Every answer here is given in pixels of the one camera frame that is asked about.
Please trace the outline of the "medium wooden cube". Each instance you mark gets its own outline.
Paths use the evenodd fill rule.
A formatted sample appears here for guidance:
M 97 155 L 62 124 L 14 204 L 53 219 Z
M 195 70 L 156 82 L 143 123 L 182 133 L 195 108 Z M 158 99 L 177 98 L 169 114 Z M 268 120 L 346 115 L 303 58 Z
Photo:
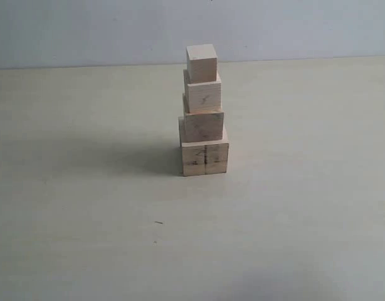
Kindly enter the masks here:
M 184 135 L 186 142 L 221 140 L 223 138 L 224 111 L 220 108 L 190 112 L 186 95 L 182 95 L 184 109 Z

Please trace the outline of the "light wooden cube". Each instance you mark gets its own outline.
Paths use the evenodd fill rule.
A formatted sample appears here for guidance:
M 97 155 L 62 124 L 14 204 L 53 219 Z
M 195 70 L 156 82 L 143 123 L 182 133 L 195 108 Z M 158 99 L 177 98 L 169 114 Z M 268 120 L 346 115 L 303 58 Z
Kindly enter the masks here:
M 189 73 L 183 70 L 184 96 L 188 112 L 203 112 L 221 108 L 221 78 L 219 73 L 214 82 L 191 83 Z

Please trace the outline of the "large wooden cube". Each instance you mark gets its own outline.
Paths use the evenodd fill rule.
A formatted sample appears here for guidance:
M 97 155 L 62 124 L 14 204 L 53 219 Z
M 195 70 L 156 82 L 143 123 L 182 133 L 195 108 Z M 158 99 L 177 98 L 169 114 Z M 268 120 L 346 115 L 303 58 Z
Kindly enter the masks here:
M 227 172 L 229 139 L 225 126 L 223 126 L 223 138 L 221 140 L 201 142 L 187 142 L 183 117 L 178 117 L 178 129 L 183 176 Z

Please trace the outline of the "small wooden cube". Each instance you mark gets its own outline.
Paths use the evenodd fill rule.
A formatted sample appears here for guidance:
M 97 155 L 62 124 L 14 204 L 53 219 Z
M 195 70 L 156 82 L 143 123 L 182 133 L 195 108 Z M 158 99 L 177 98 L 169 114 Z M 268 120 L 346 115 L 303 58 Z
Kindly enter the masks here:
M 191 83 L 216 81 L 218 56 L 212 44 L 187 46 L 186 56 Z

